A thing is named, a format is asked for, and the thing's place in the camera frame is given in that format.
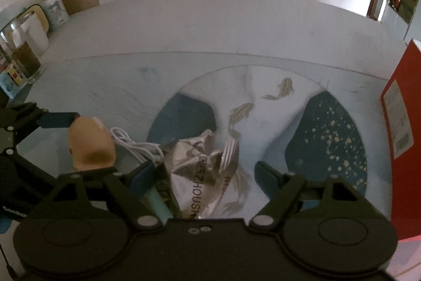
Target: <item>red box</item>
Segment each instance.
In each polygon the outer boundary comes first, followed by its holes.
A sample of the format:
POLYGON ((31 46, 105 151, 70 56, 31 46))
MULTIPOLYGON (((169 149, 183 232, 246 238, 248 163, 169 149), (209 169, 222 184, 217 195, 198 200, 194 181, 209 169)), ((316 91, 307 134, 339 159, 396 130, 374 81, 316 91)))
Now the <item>red box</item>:
POLYGON ((421 235, 420 48, 421 42, 410 42, 380 98, 392 160, 392 224, 399 240, 421 235))

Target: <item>screw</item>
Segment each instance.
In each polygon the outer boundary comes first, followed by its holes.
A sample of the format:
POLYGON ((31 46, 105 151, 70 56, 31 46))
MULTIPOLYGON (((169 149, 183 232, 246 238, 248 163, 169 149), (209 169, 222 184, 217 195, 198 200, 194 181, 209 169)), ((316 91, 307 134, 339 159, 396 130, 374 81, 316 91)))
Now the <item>screw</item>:
POLYGON ((261 214, 253 218, 253 223, 257 226, 270 226, 274 222, 275 220, 271 216, 267 216, 266 214, 261 214))
POLYGON ((201 231, 197 228, 189 228, 188 233, 191 233, 192 235, 198 235, 201 231))
POLYGON ((209 231, 212 231, 212 228, 210 226, 202 226, 201 231, 202 232, 209 232, 209 231))
POLYGON ((155 226, 159 223, 159 220, 154 216, 141 216, 137 219, 137 223, 140 226, 155 226))

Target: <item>brown chair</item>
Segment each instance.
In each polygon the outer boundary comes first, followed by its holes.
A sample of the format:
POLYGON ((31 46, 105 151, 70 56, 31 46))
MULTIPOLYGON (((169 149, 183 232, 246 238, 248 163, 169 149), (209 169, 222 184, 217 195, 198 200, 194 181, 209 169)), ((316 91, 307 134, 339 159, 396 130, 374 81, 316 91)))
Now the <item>brown chair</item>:
POLYGON ((99 0, 62 0, 69 15, 99 6, 99 0))

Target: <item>barcode label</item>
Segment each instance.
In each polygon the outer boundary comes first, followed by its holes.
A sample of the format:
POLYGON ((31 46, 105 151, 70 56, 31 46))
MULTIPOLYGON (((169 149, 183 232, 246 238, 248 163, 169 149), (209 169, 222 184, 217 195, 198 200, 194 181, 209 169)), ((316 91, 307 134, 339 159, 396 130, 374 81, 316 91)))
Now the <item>barcode label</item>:
POLYGON ((408 111, 396 80, 386 91, 383 100, 392 136, 393 157, 396 159, 414 145, 408 111))

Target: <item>brown liquid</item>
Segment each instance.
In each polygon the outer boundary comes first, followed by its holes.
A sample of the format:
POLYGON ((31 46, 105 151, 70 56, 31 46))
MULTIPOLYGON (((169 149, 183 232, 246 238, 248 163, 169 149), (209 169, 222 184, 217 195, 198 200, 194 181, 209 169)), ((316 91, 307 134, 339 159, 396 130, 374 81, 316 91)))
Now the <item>brown liquid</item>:
POLYGON ((12 54, 12 59, 22 69, 26 78, 30 78, 41 67, 41 62, 29 47, 28 42, 25 42, 12 54))

